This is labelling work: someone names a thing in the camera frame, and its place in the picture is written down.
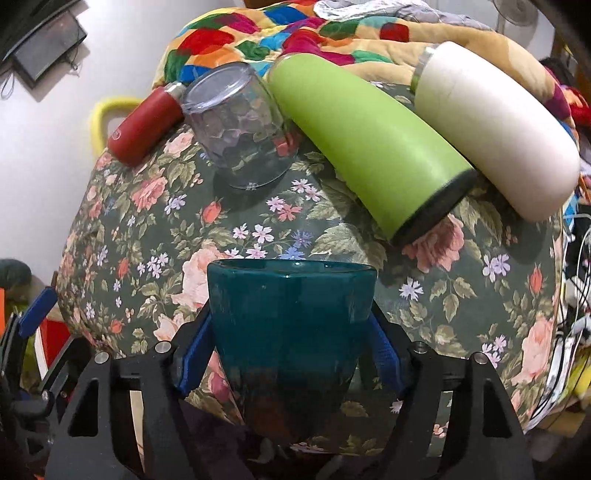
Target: silver bottle cap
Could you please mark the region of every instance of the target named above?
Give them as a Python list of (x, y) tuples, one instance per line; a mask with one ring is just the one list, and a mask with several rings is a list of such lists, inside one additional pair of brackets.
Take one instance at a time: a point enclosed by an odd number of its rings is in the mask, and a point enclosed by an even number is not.
[(435, 50), (437, 49), (437, 47), (439, 45), (440, 45), (439, 43), (434, 43), (433, 45), (429, 45), (428, 47), (425, 47), (425, 50), (423, 50), (423, 53), (420, 54), (420, 56), (418, 58), (417, 66), (414, 69), (413, 78), (410, 81), (410, 91), (413, 94), (417, 93), (418, 82), (421, 79), (421, 75), (423, 74), (423, 70), (425, 69), (425, 66), (427, 65), (427, 63), (429, 62), (429, 60), (431, 59), (431, 57), (433, 56), (433, 54), (435, 53)]

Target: gray cloth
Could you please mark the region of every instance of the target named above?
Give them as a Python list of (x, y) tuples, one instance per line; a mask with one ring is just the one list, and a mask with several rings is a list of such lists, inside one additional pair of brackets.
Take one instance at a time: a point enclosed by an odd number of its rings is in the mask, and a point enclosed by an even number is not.
[(411, 22), (445, 23), (478, 30), (492, 30), (488, 25), (466, 15), (442, 12), (421, 0), (320, 0), (314, 5), (314, 13), (325, 20), (340, 22), (380, 15)]

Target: floral fabric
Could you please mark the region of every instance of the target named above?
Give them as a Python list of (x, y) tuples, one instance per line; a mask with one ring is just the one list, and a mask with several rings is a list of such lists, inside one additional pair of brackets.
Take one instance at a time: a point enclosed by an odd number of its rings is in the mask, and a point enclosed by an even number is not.
[[(381, 88), (410, 107), (408, 87)], [(560, 245), (559, 216), (525, 223), (482, 179), (429, 233), (394, 248), (309, 140), (280, 179), (238, 190), (219, 180), (183, 124), (139, 169), (101, 155), (66, 242), (57, 288), (71, 330), (97, 350), (125, 356), (170, 340), (195, 319), (208, 298), (207, 265), (216, 259), (370, 264), (379, 272), (375, 298), (389, 320), (437, 352), (486, 353), (524, 424), (545, 382)], [(188, 400), (241, 422), (217, 354)], [(435, 453), (450, 402), (443, 394)], [(377, 375), (369, 381), (356, 375), (326, 427), (293, 448), (376, 454), (399, 410)]]

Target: patchwork blanket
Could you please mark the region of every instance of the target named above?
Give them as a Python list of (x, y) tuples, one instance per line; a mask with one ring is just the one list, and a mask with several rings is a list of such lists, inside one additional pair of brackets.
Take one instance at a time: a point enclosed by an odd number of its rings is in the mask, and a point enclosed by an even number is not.
[(259, 10), (225, 8), (187, 24), (168, 45), (154, 86), (190, 83), (230, 61), (246, 61), (264, 76), (287, 53), (313, 53), (368, 81), (409, 85), (425, 46), (453, 41), (480, 55), (532, 93), (578, 140), (558, 81), (526, 49), (493, 31), (395, 17), (327, 21), (316, 0), (281, 2)]

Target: green bottle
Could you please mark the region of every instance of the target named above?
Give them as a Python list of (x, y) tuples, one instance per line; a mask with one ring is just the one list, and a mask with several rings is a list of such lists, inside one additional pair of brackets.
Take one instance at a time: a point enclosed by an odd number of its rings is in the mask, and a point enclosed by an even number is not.
[(412, 111), (319, 56), (281, 58), (268, 86), (394, 244), (434, 227), (476, 179), (466, 159)]

